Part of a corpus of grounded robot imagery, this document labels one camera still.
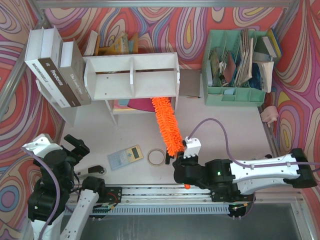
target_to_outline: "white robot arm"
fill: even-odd
[[[42,178],[38,180],[34,192],[28,199],[28,217],[31,219],[35,240],[79,240],[96,202],[99,199],[103,203],[110,201],[107,196],[107,194],[110,194],[107,191],[109,188],[105,186],[105,181],[101,178],[88,176],[82,182],[76,208],[60,234],[65,205],[74,187],[74,165],[90,152],[82,140],[75,139],[70,135],[67,135],[64,139],[75,146],[72,151],[53,143],[47,134],[39,135],[33,142],[22,147],[29,154],[33,152],[34,158],[41,158],[40,161],[42,160],[49,166],[60,187],[59,207],[52,220],[46,225],[46,221],[54,209],[57,195],[52,176],[43,166],[40,166]]]
[[[300,148],[281,157],[259,160],[215,159],[198,164],[201,143],[185,138],[185,150],[173,162],[174,180],[211,191],[213,202],[248,201],[255,191],[280,185],[311,188],[317,185]]]

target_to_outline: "psychedelic pattern backdrop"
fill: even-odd
[[[24,0],[0,0],[0,90],[37,19]],[[39,133],[58,136],[62,118],[37,90],[28,69],[0,122],[0,239],[18,239],[39,169],[20,147]]]
[[[28,16],[17,12],[16,5],[23,5],[28,9],[28,6],[20,1],[0,0],[2,37],[0,76],[2,80],[8,77],[8,74],[3,74],[3,69],[10,70],[12,68],[17,55],[27,41],[29,29],[35,24],[35,19],[30,11]],[[316,8],[319,1],[318,4],[316,2],[312,4],[312,10],[310,2],[303,2],[297,9],[296,18],[292,18],[291,27],[288,25],[286,31],[280,36],[285,57],[278,64],[274,75],[276,81],[273,97],[269,97],[268,101],[275,103],[280,112],[275,132],[281,150],[288,151],[296,142],[301,144],[299,146],[305,147],[306,143],[302,142],[304,140],[307,142],[307,139],[310,142],[308,142],[308,146],[315,146],[316,143],[319,145],[319,134],[315,134],[313,138],[312,134],[309,138],[306,137],[308,130],[319,123],[319,117],[317,117],[319,114],[315,114],[315,110],[319,106],[314,108],[316,105],[312,101],[317,100],[317,104],[319,104],[320,81],[314,83],[319,89],[316,94],[312,95],[308,88],[311,84],[310,79],[316,78],[315,76],[311,77],[310,70],[315,72],[316,68],[319,69],[319,65],[314,66],[316,58],[319,62],[319,49],[315,53],[316,44],[314,43],[316,39],[319,48],[319,37],[316,32],[319,30],[319,8]],[[65,41],[71,41],[74,38],[80,47],[85,44],[91,30],[95,30],[101,35],[101,47],[111,45],[121,32],[128,33],[129,38],[138,32],[140,53],[176,51],[182,68],[200,69],[210,29],[249,27],[264,31],[277,23],[282,9],[263,7],[55,8],[47,9],[45,13],[51,23],[59,29]],[[12,31],[12,29],[19,28],[23,30]],[[38,133],[46,132],[55,138],[57,129],[62,122],[62,119],[43,97],[40,97],[36,90],[34,76],[30,71],[26,72],[19,87],[5,120],[0,124],[0,239],[14,239],[19,236],[26,200],[33,189],[33,184],[39,177],[37,168],[32,165],[30,159],[21,154],[19,147]],[[291,116],[289,114],[295,113],[295,111],[300,116],[300,122],[292,117],[295,116],[294,114]],[[312,152],[317,151],[317,148],[312,147],[312,150],[308,148],[307,151],[308,157],[310,158],[312,155],[313,159],[315,153]],[[319,219],[316,214],[319,209],[319,206],[316,205],[319,204],[317,197],[319,193],[310,189],[309,192],[305,191],[305,194],[308,196],[309,204],[313,207],[315,213],[313,217]]]
[[[309,162],[320,162],[320,0],[302,0],[279,40],[283,57],[266,102],[279,112],[274,133],[280,151],[302,148]],[[320,187],[303,193],[320,236]]]
[[[80,47],[91,30],[101,35],[100,46],[110,46],[121,32],[139,33],[140,53],[177,52],[182,68],[201,69],[210,29],[250,27],[267,30],[282,8],[53,8],[45,11],[65,41]]]

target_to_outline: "book spine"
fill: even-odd
[[[57,86],[54,84],[54,81],[42,67],[38,59],[29,60],[25,62],[34,75],[39,79],[43,86],[48,90],[50,95],[56,100],[61,108],[70,107],[70,104],[62,93],[58,90]]]
[[[80,102],[74,95],[74,93],[71,91],[70,87],[60,74],[58,68],[52,61],[50,57],[47,58],[40,58],[39,59],[40,64],[44,68],[44,70],[49,74],[49,76],[52,78],[54,84],[59,89],[59,91],[62,93],[62,95],[65,97],[67,102],[70,104],[71,107],[78,107],[80,106]]]
[[[76,71],[72,69],[72,67],[60,67],[59,68],[63,78],[70,86],[72,92],[78,99],[81,105],[88,105],[91,103],[91,98],[87,93],[85,86],[81,84],[80,76],[77,74]]]

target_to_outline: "pink object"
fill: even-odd
[[[270,128],[270,124],[277,121],[279,113],[277,111],[276,106],[268,106],[265,108],[265,110],[263,110],[260,116],[261,116],[262,122],[267,123],[268,127]]]
[[[134,98],[130,99],[128,107],[146,112],[155,112],[151,98]]]

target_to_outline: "white shelving unit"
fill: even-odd
[[[106,104],[105,111],[113,124],[118,124],[118,115],[150,113],[115,108],[114,100],[171,97],[172,107],[177,109],[180,70],[176,52],[86,56],[83,59],[86,62],[85,88],[92,102],[102,101]],[[38,80],[36,84],[41,94],[72,127],[75,125],[77,112],[88,107],[61,108]]]

